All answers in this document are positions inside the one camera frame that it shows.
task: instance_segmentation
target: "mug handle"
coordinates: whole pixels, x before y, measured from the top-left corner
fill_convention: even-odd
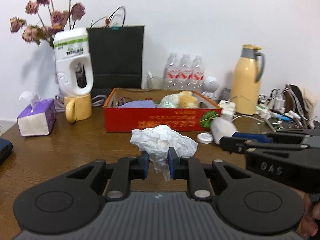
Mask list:
[[[71,99],[66,106],[66,119],[71,123],[76,121],[75,103],[76,101]]]

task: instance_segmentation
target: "yellow mug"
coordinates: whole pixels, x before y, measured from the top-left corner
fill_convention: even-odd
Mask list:
[[[84,120],[92,115],[91,94],[81,97],[64,97],[64,105],[68,122]]]

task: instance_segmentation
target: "black paper bag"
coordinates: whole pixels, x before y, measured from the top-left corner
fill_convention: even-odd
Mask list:
[[[144,26],[87,29],[93,69],[92,97],[113,88],[141,88]]]

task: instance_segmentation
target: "gray thermos handle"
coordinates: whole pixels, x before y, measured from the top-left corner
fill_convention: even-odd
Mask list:
[[[262,52],[256,52],[255,55],[256,56],[261,56],[260,71],[259,71],[259,73],[257,74],[257,77],[256,77],[256,82],[259,82],[260,79],[261,79],[261,76],[263,74],[263,71],[264,71],[264,65],[266,63],[266,57],[264,56],[264,54]]]

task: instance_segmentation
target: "purple tissue box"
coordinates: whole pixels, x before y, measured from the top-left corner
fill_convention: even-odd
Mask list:
[[[56,120],[56,109],[53,98],[36,102],[33,112],[28,105],[17,118],[22,136],[48,135]]]

